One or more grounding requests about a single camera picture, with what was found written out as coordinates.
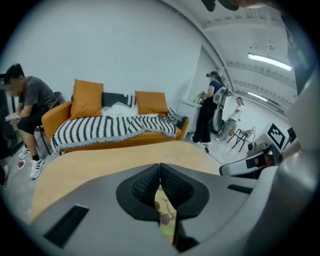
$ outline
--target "black and white checkered sign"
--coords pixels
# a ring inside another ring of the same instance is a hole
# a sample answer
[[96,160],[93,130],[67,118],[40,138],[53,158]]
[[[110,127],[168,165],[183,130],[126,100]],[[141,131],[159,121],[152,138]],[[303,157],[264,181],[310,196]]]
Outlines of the black and white checkered sign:
[[274,144],[277,145],[277,147],[282,150],[286,137],[284,134],[276,127],[276,125],[273,123],[268,130],[267,134],[269,137],[273,140]]

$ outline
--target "gray floor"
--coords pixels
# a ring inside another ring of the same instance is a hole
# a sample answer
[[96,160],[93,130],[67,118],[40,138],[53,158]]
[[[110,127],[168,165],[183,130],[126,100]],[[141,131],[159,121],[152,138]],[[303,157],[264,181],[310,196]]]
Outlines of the gray floor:
[[[44,165],[42,167],[43,172],[46,166],[54,159],[56,159],[59,155],[48,155],[48,152],[40,135],[35,134],[35,136],[38,143],[38,154],[44,159]],[[11,212],[24,222],[29,223],[31,220],[32,197],[37,187],[38,179],[30,179],[30,161],[32,160],[31,155],[28,155],[25,158],[25,167],[22,170],[18,170],[17,166],[20,160],[18,156],[21,151],[22,148],[13,157],[7,157],[1,160],[2,166],[9,166],[9,176],[6,186],[3,188],[3,195],[4,200],[7,203],[7,206],[10,208]]]
[[[212,145],[208,146],[209,153],[212,157],[212,164],[215,169],[219,169],[221,165],[232,163],[234,161],[243,159],[246,157],[247,145],[243,146],[242,152],[239,153],[240,144],[237,145],[234,149],[231,147],[235,144],[234,141],[231,141],[227,144],[226,141],[216,141],[215,134],[211,134]],[[46,148],[43,144],[43,141],[40,138],[39,134],[36,134],[36,141],[38,143],[38,153],[45,160],[44,166],[42,167],[42,172],[45,171],[46,166],[52,162],[54,159],[59,157],[58,154],[48,155]],[[187,136],[184,141],[194,144],[203,151],[205,151],[205,146],[200,143],[193,143],[189,136]],[[8,207],[11,209],[11,212],[23,220],[26,223],[30,223],[31,220],[31,205],[32,197],[35,192],[35,189],[38,184],[38,179],[30,179],[31,172],[31,156],[28,155],[26,160],[26,165],[22,170],[18,170],[17,164],[19,162],[19,153],[22,151],[22,148],[13,156],[8,157],[1,161],[1,165],[8,165],[10,168],[8,181],[6,186],[3,188],[4,198],[7,202]]]
[[[209,154],[216,161],[215,166],[222,166],[225,164],[233,163],[235,161],[244,159],[247,157],[248,151],[248,143],[245,143],[242,147],[242,150],[239,152],[242,142],[239,142],[234,148],[232,148],[236,144],[236,137],[229,142],[228,140],[231,136],[228,135],[228,138],[225,141],[216,141],[217,135],[211,133],[211,145],[208,145]],[[205,145],[201,143],[194,143],[190,140],[190,135],[187,135],[184,141],[192,143],[196,145],[198,148],[205,150]]]

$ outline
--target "white cabinet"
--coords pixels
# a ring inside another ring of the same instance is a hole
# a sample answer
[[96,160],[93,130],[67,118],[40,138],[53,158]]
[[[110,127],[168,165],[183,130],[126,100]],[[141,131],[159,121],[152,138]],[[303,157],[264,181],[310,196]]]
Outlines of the white cabinet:
[[197,120],[201,106],[187,100],[181,100],[178,105],[178,111],[189,118],[189,125],[184,136],[189,132],[195,132]]

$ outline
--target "orange cushion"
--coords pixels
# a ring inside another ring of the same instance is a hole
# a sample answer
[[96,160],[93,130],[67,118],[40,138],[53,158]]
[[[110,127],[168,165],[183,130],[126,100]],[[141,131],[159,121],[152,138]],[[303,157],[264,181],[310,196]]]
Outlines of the orange cushion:
[[74,79],[70,119],[101,116],[101,97],[104,85]]
[[135,91],[138,114],[167,113],[168,106],[163,92]]

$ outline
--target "black pillow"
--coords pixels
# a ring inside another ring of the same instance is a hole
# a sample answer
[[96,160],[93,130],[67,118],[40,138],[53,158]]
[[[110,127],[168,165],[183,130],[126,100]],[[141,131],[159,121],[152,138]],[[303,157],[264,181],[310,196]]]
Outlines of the black pillow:
[[133,95],[124,95],[120,93],[111,93],[111,92],[103,92],[101,96],[101,104],[102,107],[112,107],[113,104],[121,102],[130,108],[133,105],[137,104],[136,97]]

